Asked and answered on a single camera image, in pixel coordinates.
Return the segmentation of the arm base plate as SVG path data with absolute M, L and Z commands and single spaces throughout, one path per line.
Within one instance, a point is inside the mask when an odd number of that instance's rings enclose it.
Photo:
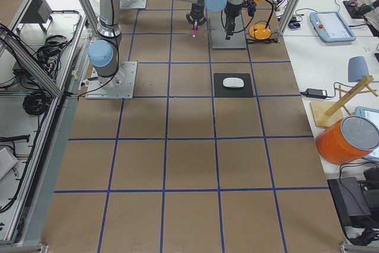
M 92 68 L 92 76 L 97 77 L 90 81 L 85 94 L 88 100 L 131 100 L 134 94 L 136 81 L 137 62 L 122 62 L 118 72 L 112 80 L 98 77 L 95 68 Z

